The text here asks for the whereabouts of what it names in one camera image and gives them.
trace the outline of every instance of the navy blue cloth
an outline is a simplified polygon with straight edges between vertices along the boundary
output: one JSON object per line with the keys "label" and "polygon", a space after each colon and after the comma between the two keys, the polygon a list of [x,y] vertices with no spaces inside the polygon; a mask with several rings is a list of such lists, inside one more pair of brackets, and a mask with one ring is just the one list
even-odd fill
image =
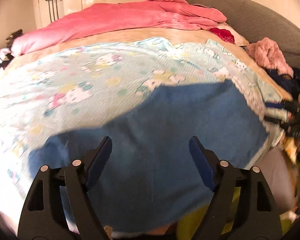
{"label": "navy blue cloth", "polygon": [[[66,166],[109,136],[113,151],[88,192],[89,199],[102,225],[143,232],[176,222],[210,201],[212,193],[188,149],[194,135],[219,159],[239,168],[248,164],[267,137],[230,81],[160,86],[138,107],[102,127],[50,137],[30,153],[28,163],[34,177],[43,164]],[[62,196],[70,216],[64,191]]]}
{"label": "navy blue cloth", "polygon": [[284,104],[281,103],[265,102],[265,106],[277,109],[284,109]]}
{"label": "navy blue cloth", "polygon": [[284,90],[298,100],[300,94],[300,69],[293,67],[293,78],[289,75],[279,75],[276,69],[265,69],[267,74]]}

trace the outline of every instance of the red cloth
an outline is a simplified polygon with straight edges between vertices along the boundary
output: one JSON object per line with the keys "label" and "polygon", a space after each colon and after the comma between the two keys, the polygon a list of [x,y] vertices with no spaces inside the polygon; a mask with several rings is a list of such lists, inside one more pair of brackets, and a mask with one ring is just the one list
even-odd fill
{"label": "red cloth", "polygon": [[226,17],[217,9],[192,6],[180,0],[96,3],[17,38],[11,51],[16,57],[65,41],[133,28],[209,30],[225,21]]}
{"label": "red cloth", "polygon": [[212,28],[209,31],[214,33],[215,35],[219,36],[219,38],[222,39],[223,41],[235,44],[234,36],[231,34],[231,32],[229,30]]}

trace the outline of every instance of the black clamp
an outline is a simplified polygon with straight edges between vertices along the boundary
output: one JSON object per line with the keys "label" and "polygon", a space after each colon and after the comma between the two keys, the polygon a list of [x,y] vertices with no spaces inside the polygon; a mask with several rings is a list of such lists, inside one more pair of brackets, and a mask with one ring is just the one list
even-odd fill
{"label": "black clamp", "polygon": [[[30,187],[19,228],[20,240],[109,240],[88,199],[87,191],[98,181],[111,154],[112,141],[105,137],[97,149],[64,168],[43,165]],[[269,186],[256,166],[233,167],[206,150],[197,137],[189,151],[203,183],[214,192],[209,208],[192,240],[277,240],[281,224]],[[66,186],[80,235],[69,230],[61,202],[60,186]],[[230,211],[234,188],[241,187],[232,230],[221,235]]]}
{"label": "black clamp", "polygon": [[285,109],[294,115],[294,119],[285,122],[270,116],[265,116],[265,121],[278,124],[284,129],[287,137],[300,138],[300,104],[297,101],[282,100],[280,103],[265,102],[266,107]]}

